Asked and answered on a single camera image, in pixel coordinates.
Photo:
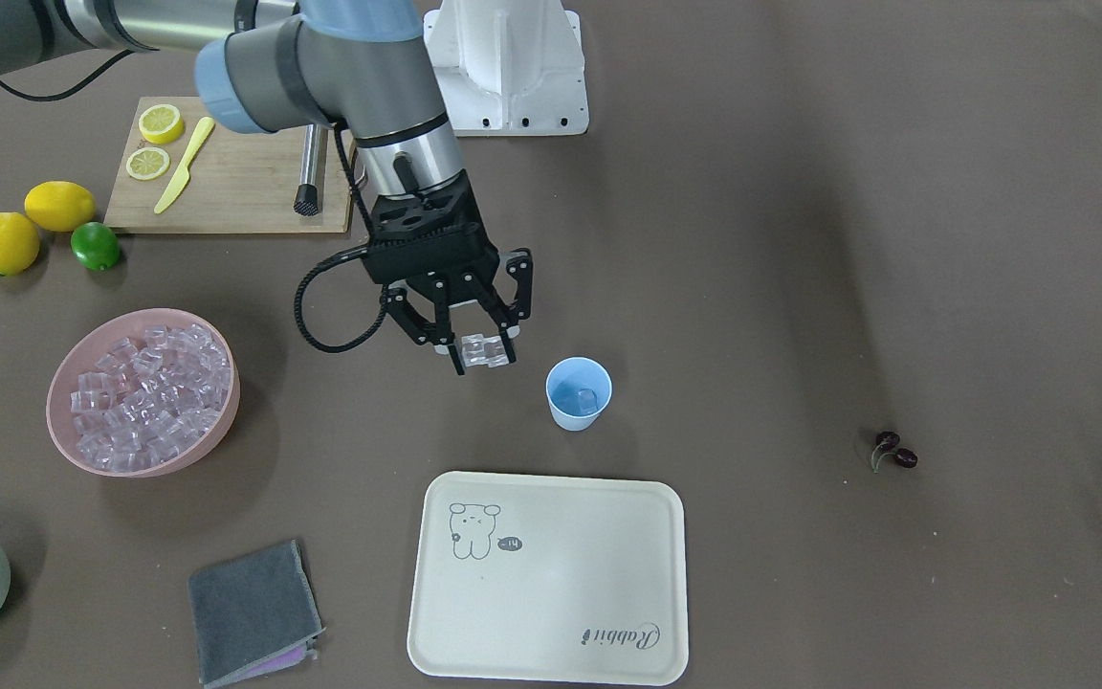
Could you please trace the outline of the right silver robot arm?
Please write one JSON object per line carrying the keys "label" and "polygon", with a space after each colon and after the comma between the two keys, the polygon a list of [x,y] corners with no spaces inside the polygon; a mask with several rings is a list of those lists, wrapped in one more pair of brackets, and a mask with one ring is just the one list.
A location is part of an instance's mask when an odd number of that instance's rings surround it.
{"label": "right silver robot arm", "polygon": [[463,374],[516,360],[532,311],[534,261],[486,235],[460,141],[410,1],[0,1],[0,76],[82,51],[119,56],[193,51],[207,112],[241,134],[315,125],[342,169],[352,134],[375,189],[367,240],[333,254],[298,284],[361,261],[381,289],[381,319],[432,345]]}

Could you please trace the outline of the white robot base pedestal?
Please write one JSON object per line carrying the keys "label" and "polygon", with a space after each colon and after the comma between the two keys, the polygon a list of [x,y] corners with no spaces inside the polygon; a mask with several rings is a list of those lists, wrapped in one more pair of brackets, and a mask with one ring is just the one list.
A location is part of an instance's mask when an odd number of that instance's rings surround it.
{"label": "white robot base pedestal", "polygon": [[585,134],[581,17],[560,1],[443,1],[423,35],[454,134]]}

